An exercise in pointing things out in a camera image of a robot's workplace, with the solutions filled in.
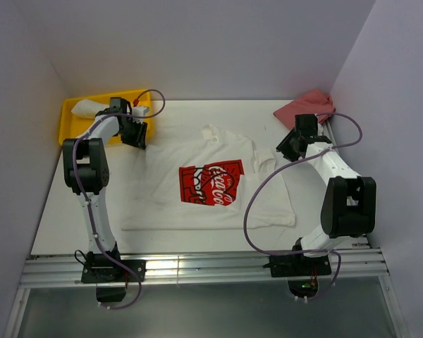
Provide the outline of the white printed t-shirt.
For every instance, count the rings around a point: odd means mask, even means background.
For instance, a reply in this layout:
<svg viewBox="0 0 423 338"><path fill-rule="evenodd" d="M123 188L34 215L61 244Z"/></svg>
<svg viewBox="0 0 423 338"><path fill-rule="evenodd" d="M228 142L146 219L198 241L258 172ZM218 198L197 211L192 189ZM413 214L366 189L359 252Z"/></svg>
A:
<svg viewBox="0 0 423 338"><path fill-rule="evenodd" d="M234 230L255 190L274 171L269 148L215 125L191 139L166 130L129 149L121 230Z"/></svg>

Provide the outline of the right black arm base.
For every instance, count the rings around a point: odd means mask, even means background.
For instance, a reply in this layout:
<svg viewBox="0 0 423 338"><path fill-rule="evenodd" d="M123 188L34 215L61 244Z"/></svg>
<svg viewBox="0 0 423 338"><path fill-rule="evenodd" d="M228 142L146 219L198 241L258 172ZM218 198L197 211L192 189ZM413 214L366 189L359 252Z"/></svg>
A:
<svg viewBox="0 0 423 338"><path fill-rule="evenodd" d="M331 274L331 265L327 256L310 258L304 254L289 256L270 256L263 265L269 269L272 278L286 278L288 289L295 300L304 302L315 297L319 291L320 276Z"/></svg>

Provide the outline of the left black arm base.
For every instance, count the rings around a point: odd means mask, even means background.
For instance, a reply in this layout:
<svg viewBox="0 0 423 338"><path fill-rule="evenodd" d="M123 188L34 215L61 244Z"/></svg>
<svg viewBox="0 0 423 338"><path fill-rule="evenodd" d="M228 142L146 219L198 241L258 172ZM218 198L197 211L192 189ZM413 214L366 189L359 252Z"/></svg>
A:
<svg viewBox="0 0 423 338"><path fill-rule="evenodd" d="M141 284L145 279L146 261L121 258L117 248L107 254L119 264L110 261L102 253L74 252L75 260L82 266L81 284L96 285L96 300L100 303L120 303L124 300L131 282Z"/></svg>

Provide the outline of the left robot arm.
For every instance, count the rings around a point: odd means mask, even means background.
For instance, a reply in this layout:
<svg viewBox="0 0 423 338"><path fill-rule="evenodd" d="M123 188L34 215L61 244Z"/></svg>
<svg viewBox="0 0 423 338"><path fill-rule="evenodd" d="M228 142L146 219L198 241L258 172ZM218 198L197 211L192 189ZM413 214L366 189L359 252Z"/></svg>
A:
<svg viewBox="0 0 423 338"><path fill-rule="evenodd" d="M96 273L107 281L134 272L121 260L117 241L109 224L106 187L110 171L105 146L119 136L124 144L138 149L146 147L149 108L131 104L121 97L95 115L90 127L76 138L62 144L64 180L77 195L88 229L89 251L83 263L86 273Z"/></svg>

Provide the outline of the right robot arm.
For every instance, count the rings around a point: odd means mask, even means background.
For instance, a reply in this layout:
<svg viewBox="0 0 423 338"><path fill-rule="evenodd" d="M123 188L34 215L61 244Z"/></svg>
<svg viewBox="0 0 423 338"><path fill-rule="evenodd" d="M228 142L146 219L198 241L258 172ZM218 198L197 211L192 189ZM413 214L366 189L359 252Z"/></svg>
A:
<svg viewBox="0 0 423 338"><path fill-rule="evenodd" d="M369 234L375 226L376 182L353 170L338 153L338 146L319 130L315 114L295 116L295 126L276 147L291 163L307 162L326 184L319 225L299 239L292 269L301 275L350 238Z"/></svg>

